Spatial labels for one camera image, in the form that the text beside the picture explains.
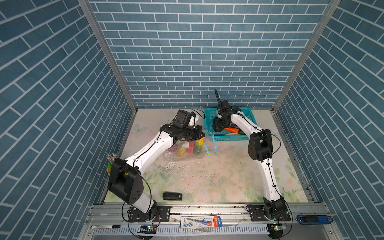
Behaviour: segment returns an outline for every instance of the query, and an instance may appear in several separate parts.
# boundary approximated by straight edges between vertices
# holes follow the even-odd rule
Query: clear plastic bag
[[[196,141],[178,141],[164,152],[167,161],[188,161],[202,159],[207,155],[204,149],[204,138]]]

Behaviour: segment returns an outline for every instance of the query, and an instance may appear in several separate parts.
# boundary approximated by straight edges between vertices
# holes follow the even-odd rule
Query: blue brick wall
[[[277,112],[345,239],[383,239],[383,12],[342,0]]]
[[[139,108],[271,108],[328,1],[91,4]]]
[[[0,239],[79,237],[132,112],[76,0],[0,1]]]

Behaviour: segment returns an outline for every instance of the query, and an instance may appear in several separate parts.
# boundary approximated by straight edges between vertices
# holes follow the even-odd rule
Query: teal plastic basket
[[[252,120],[254,124],[256,124],[255,117],[252,114],[251,109],[249,108],[240,108],[244,115]],[[213,128],[213,119],[217,117],[216,108],[207,108],[204,110],[205,113],[205,119],[204,119],[204,128],[205,130],[210,131],[211,133],[215,134],[215,141],[240,141],[240,140],[249,140],[247,135],[227,135],[225,134],[230,133],[229,131],[223,130],[221,132],[215,132]]]

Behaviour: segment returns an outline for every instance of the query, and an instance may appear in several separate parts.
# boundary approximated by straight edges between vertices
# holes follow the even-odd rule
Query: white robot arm
[[[220,101],[216,90],[215,93],[219,107],[218,117],[214,118],[214,130],[220,132],[225,127],[235,124],[249,137],[248,154],[253,160],[257,160],[263,179],[265,215],[269,219],[279,217],[286,211],[286,206],[276,185],[272,168],[271,132],[252,123],[240,108],[231,107],[226,100]],[[147,219],[153,219],[157,203],[143,193],[141,176],[160,154],[178,140],[194,141],[204,137],[202,127],[195,125],[196,121],[197,116],[194,112],[179,110],[174,120],[162,126],[154,139],[141,150],[125,160],[115,160],[111,168],[108,189],[143,212]]]

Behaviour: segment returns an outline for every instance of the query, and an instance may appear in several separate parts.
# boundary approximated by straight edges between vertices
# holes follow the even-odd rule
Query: metal bracket
[[[249,216],[251,217],[252,222],[260,222],[260,221],[269,221],[274,219],[268,219],[264,214],[264,205],[247,205],[247,210],[249,212]],[[281,221],[290,221],[291,216],[289,212],[283,212],[279,218]]]
[[[154,222],[159,221],[160,214],[160,222],[169,222],[170,215],[170,206],[157,206]],[[129,215],[129,222],[146,222],[146,217],[139,210],[131,209],[131,213]]]

